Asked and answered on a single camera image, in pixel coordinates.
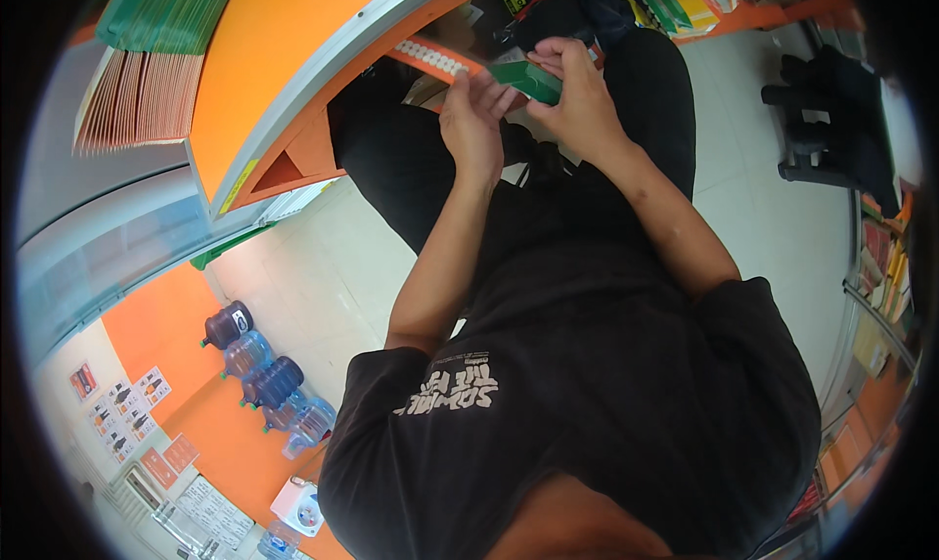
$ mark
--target paper sign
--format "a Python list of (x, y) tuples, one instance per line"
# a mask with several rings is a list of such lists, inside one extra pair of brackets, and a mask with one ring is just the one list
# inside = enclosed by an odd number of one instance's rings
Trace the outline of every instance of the paper sign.
[(147, 374), (134, 383), (134, 387), (140, 392), (141, 397), (147, 401), (148, 407), (153, 407), (161, 402), (170, 393), (170, 385), (163, 378), (163, 373), (159, 372), (157, 366), (150, 368)]
[(91, 427), (95, 429), (99, 436), (107, 435), (108, 430), (114, 427), (117, 420), (120, 419), (110, 407), (108, 407), (108, 398), (104, 396), (98, 399), (87, 413), (88, 421)]
[(157, 451), (153, 448), (147, 449), (147, 452), (144, 452), (140, 457), (140, 461), (144, 468), (157, 479), (163, 490), (169, 491), (169, 488), (176, 482), (177, 474), (170, 469), (166, 461), (157, 454)]
[(108, 407), (112, 407), (114, 412), (122, 417), (135, 407), (146, 407), (127, 378), (111, 385), (108, 390), (108, 400)]
[(143, 442), (147, 434), (157, 428), (157, 422), (147, 414), (142, 403), (141, 407), (132, 407), (124, 414), (124, 427), (137, 442)]
[(254, 521), (199, 475), (177, 499), (177, 506), (218, 541), (237, 550)]
[(111, 453), (111, 456), (113, 456), (114, 460), (116, 460), (118, 464), (123, 464), (126, 462), (127, 459), (131, 457), (131, 453), (134, 451), (134, 440), (124, 435), (123, 427), (121, 426), (109, 430), (100, 438), (104, 443), (104, 447), (108, 449), (108, 451)]
[(169, 448), (163, 450), (163, 458), (173, 467), (173, 470), (180, 473), (186, 470), (186, 467), (192, 464), (198, 456), (199, 451), (182, 434), (173, 440)]
[(82, 402), (88, 399), (91, 394), (95, 392), (95, 389), (98, 388), (98, 382), (95, 381), (94, 375), (91, 374), (88, 361), (85, 361), (82, 366), (79, 366), (75, 372), (68, 377), (68, 382), (71, 383), (72, 388), (75, 389), (75, 393), (78, 395), (78, 399)]

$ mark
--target man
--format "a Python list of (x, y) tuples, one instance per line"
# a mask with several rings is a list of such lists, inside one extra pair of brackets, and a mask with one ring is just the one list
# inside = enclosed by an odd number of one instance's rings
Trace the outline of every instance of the man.
[(439, 132), (396, 107), (343, 137), (418, 259), (385, 350), (349, 364), (327, 523), (357, 558), (745, 557), (803, 494), (820, 415), (769, 284), (691, 205), (685, 62), (645, 29), (604, 77), (575, 40), (531, 59), (563, 93), (529, 113), (584, 161), (556, 186), (499, 181), (515, 93), (486, 73)]

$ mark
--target printed text on t-shirt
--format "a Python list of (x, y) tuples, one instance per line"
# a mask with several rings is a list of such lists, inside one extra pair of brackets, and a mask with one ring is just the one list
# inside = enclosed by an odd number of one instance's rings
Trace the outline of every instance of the printed text on t-shirt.
[(435, 370), (427, 381), (421, 383), (421, 391), (407, 398), (407, 404), (392, 413), (398, 415), (416, 415), (429, 413), (438, 407), (451, 410), (492, 405), (489, 393), (499, 390), (499, 382), (489, 376), (489, 353), (471, 353), (451, 356), (446, 361), (463, 359), (466, 368), (457, 370), (452, 376), (446, 370)]

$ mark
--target man's left hand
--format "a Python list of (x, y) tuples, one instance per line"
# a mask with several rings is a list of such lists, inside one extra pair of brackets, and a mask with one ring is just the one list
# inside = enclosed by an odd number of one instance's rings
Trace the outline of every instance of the man's left hand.
[(440, 133), (456, 163), (454, 187), (491, 192), (499, 182), (504, 155), (499, 120), (518, 92), (483, 70), (456, 74), (440, 113)]

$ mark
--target hand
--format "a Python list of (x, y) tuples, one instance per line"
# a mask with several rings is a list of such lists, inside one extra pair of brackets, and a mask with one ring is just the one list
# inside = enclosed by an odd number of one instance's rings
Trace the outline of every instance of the hand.
[(528, 58), (564, 82), (557, 106), (531, 100), (529, 115), (582, 159), (603, 170), (607, 159), (630, 140), (587, 48), (577, 39), (546, 38)]
[(505, 158), (499, 120), (517, 94), (485, 69), (472, 78), (456, 74), (440, 112), (440, 134), (456, 162), (454, 187), (491, 192), (499, 182)]

